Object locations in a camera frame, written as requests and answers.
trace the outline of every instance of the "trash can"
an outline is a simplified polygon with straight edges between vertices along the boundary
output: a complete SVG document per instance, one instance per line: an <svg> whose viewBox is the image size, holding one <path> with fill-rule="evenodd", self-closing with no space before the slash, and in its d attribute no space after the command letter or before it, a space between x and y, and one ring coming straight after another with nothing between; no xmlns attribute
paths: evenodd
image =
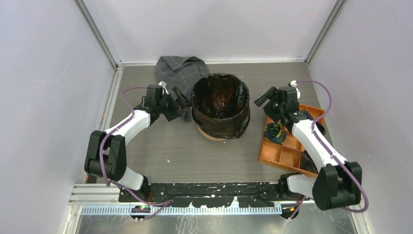
<svg viewBox="0 0 413 234"><path fill-rule="evenodd" d="M200 79L191 94L192 118L208 136L240 138L249 124L249 91L234 75L212 73Z"/></svg>

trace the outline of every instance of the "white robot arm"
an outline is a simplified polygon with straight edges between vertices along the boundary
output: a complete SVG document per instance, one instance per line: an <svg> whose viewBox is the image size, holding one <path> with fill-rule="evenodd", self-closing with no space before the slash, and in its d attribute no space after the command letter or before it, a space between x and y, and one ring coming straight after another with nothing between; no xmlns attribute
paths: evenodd
<svg viewBox="0 0 413 234"><path fill-rule="evenodd" d="M257 106L262 106L269 100L264 106L265 114L274 122L280 121L300 141L319 172L317 178L297 173L282 175L279 179L281 192L298 193L312 198L321 210L359 204L360 190L332 155L335 155L361 184L360 165L357 162L348 162L330 145L317 127L313 129L312 116L299 108L298 93L296 87L271 87L254 102Z"/></svg>
<svg viewBox="0 0 413 234"><path fill-rule="evenodd" d="M100 164L100 145L104 144L104 149L110 148L109 154L103 155L107 178L135 191L147 187L148 179L127 166L126 145L153 124L161 114L165 115L168 121L172 121L180 116L183 108L190 106L190 101L177 88L174 88L174 92L177 96L175 100L163 86L149 85L144 101L136 106L128 117L105 131L94 131L86 153L85 171L104 177Z"/></svg>

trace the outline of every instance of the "blue ruler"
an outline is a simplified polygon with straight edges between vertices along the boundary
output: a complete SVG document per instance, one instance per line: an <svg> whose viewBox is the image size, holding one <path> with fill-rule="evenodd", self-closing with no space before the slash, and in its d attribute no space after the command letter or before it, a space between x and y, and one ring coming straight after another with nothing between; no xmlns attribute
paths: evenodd
<svg viewBox="0 0 413 234"><path fill-rule="evenodd" d="M132 208L136 205L84 205L81 215L151 215L158 211L159 207L150 207L150 213L132 213ZM247 207L240 208L238 204L231 204L228 207L196 208L192 205L185 208L165 207L156 215L280 215L282 213L281 204L274 204L273 207Z"/></svg>

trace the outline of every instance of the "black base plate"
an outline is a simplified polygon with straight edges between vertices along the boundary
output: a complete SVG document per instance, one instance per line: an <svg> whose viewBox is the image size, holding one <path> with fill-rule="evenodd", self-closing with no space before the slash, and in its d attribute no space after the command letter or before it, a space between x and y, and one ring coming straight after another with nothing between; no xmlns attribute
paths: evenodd
<svg viewBox="0 0 413 234"><path fill-rule="evenodd" d="M279 194L278 184L270 182L231 183L152 183L150 195L145 200L164 202L172 199L173 207L206 205L209 208L231 205L237 197L240 208L271 207L272 201L296 200L297 194L288 197ZM136 202L128 193L119 194L119 202Z"/></svg>

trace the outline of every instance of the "metal table surface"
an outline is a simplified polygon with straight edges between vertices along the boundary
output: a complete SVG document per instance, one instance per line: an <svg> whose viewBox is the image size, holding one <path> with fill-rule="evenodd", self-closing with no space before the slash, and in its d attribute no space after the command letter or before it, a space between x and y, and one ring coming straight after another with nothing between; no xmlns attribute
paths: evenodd
<svg viewBox="0 0 413 234"><path fill-rule="evenodd" d="M133 222L126 216L80 217L78 234L355 234L352 216L342 209L320 211L304 203L291 222L279 215L157 216Z"/></svg>
<svg viewBox="0 0 413 234"><path fill-rule="evenodd" d="M208 67L211 72L234 74L248 86L251 119L244 135L240 139L215 142L203 137L194 122L185 123L181 118L167 122L162 116L127 145L128 166L147 176L151 183L278 181L287 171L257 162L266 116L253 101L271 86L286 86L294 79L311 79L306 64L213 64ZM156 83L154 69L154 66L126 67L119 92ZM313 84L300 84L299 89L301 103L319 107ZM126 97L135 106L145 94L146 90L131 90ZM119 93L111 126L129 113Z"/></svg>

